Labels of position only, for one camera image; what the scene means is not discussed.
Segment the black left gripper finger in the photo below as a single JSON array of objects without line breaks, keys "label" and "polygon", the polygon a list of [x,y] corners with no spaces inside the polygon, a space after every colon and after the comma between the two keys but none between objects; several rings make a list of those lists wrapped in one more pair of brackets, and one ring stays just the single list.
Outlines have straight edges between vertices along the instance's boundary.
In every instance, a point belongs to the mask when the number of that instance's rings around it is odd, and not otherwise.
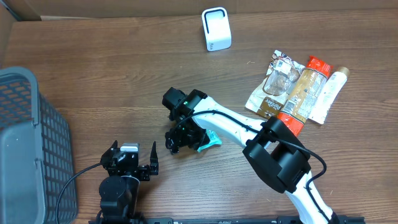
[{"label": "black left gripper finger", "polygon": [[115,140],[112,145],[106,150],[101,156],[101,162],[111,162],[113,160],[113,156],[115,152],[118,150],[118,141]]},{"label": "black left gripper finger", "polygon": [[150,174],[158,175],[159,174],[159,159],[156,151],[156,142],[153,142],[151,153],[150,153]]}]

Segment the teal snack packet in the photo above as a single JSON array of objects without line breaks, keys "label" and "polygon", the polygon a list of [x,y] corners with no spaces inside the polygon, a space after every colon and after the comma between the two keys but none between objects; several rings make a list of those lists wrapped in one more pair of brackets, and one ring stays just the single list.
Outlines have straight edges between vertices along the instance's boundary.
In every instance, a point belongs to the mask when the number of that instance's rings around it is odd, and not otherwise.
[{"label": "teal snack packet", "polygon": [[214,131],[207,129],[205,138],[200,143],[197,152],[202,152],[205,149],[208,149],[209,147],[214,145],[222,145],[222,140],[218,137],[218,135]]}]

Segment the grey plastic basket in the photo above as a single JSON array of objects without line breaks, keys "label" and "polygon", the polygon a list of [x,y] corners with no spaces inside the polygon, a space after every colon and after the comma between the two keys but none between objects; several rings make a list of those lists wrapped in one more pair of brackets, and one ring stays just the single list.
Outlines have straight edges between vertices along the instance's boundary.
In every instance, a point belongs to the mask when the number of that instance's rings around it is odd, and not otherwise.
[{"label": "grey plastic basket", "polygon": [[78,214],[66,119],[23,67],[1,70],[1,223],[71,223]]}]

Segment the brown white nut pouch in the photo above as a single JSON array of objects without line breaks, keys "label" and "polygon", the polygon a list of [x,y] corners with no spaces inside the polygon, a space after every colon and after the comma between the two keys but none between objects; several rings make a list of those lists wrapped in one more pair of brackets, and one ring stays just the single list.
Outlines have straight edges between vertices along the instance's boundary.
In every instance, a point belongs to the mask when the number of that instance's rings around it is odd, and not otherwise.
[{"label": "brown white nut pouch", "polygon": [[245,108],[269,119],[277,116],[297,83],[305,66],[274,50],[266,76],[251,93]]}]

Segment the orange spaghetti packet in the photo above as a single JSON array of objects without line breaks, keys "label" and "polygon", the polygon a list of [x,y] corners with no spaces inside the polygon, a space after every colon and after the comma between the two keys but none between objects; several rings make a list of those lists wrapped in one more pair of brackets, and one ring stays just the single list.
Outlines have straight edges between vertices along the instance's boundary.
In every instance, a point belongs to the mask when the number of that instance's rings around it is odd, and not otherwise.
[{"label": "orange spaghetti packet", "polygon": [[309,118],[332,68],[332,65],[311,55],[284,107],[277,115],[295,136],[300,134]]}]

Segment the white cream tube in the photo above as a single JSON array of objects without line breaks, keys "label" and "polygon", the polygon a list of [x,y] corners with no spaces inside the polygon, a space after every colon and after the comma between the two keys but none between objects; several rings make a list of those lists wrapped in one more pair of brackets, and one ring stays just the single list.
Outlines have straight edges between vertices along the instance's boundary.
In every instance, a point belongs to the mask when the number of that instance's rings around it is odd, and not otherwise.
[{"label": "white cream tube", "polygon": [[350,71],[348,68],[338,67],[338,69],[330,76],[322,88],[317,102],[310,113],[310,120],[318,124],[325,123],[328,112],[338,93],[347,82],[349,75]]}]

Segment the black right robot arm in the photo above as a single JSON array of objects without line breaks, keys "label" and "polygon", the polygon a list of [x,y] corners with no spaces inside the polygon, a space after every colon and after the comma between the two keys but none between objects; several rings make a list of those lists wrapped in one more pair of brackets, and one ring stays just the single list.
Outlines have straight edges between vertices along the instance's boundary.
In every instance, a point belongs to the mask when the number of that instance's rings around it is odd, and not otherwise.
[{"label": "black right robot arm", "polygon": [[198,150],[207,143],[208,131],[233,141],[257,176],[278,193],[286,194],[298,211],[302,223],[339,223],[337,214],[323,201],[314,180],[327,169],[325,161],[304,147],[280,119],[252,119],[218,104],[199,90],[185,94],[170,88],[162,104],[175,122],[165,134],[171,154],[181,147]]}]

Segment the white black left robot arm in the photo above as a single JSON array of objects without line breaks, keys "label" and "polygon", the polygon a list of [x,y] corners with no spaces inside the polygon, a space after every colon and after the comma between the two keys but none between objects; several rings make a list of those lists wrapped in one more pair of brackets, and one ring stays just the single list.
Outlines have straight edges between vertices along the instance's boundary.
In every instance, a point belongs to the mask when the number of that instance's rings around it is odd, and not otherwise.
[{"label": "white black left robot arm", "polygon": [[100,164],[109,177],[99,185],[100,208],[93,223],[146,223],[141,212],[136,212],[140,183],[159,173],[156,143],[152,145],[150,164],[139,164],[139,144],[115,141],[101,156]]}]

